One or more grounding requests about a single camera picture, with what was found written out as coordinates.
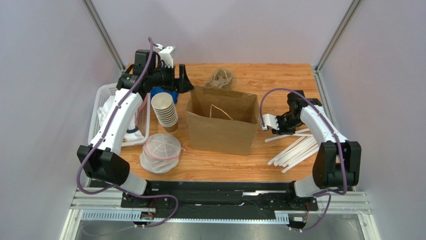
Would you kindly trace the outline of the single white straw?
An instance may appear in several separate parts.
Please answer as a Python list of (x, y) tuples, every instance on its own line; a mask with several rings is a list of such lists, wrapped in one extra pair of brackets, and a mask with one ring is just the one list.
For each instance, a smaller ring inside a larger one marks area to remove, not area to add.
[(283, 134), (283, 135), (277, 135), (274, 137), (270, 137), (264, 140), (265, 143), (269, 143), (275, 140), (287, 138), (287, 137), (312, 137), (313, 135), (310, 133), (310, 130), (308, 128), (296, 130), (294, 134)]

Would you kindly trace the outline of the bundle of white straws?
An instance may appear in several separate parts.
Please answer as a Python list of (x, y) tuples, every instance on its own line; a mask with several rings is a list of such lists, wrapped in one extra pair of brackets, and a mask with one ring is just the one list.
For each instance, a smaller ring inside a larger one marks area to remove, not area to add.
[(282, 167), (281, 173), (285, 174), (318, 152), (319, 145), (312, 134), (296, 136), (299, 138), (295, 142), (268, 161), (269, 166)]

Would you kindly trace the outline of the brown paper bag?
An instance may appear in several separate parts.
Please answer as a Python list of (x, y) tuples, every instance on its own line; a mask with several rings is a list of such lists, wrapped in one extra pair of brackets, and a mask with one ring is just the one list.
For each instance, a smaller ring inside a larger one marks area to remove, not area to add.
[(195, 86), (186, 107), (191, 147), (247, 156), (260, 120), (256, 94)]

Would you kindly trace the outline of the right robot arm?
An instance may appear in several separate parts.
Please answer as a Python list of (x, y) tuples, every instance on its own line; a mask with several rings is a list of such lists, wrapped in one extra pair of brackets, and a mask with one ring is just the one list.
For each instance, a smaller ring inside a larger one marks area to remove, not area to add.
[(297, 197), (318, 197), (327, 192), (344, 195), (356, 186), (360, 178), (362, 148), (357, 141), (343, 136), (323, 112), (317, 98), (306, 98), (303, 91), (287, 95), (289, 111), (276, 116), (276, 135), (294, 134), (305, 125), (312, 133), (319, 149), (312, 174), (294, 182)]

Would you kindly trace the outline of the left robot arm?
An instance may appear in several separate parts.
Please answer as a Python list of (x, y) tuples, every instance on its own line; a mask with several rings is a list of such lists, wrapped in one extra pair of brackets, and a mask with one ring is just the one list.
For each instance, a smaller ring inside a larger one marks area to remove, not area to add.
[(125, 134), (137, 110), (145, 102), (152, 88), (162, 88), (180, 94), (192, 91), (186, 67), (179, 65), (175, 77), (174, 46), (153, 50), (137, 50), (134, 64), (118, 79), (113, 107), (107, 119), (89, 145), (81, 145), (77, 157), (81, 163), (77, 172), (77, 186), (83, 192), (80, 177), (84, 172), (90, 179), (104, 182), (129, 195), (141, 196), (148, 182), (130, 170), (130, 164), (120, 157)]

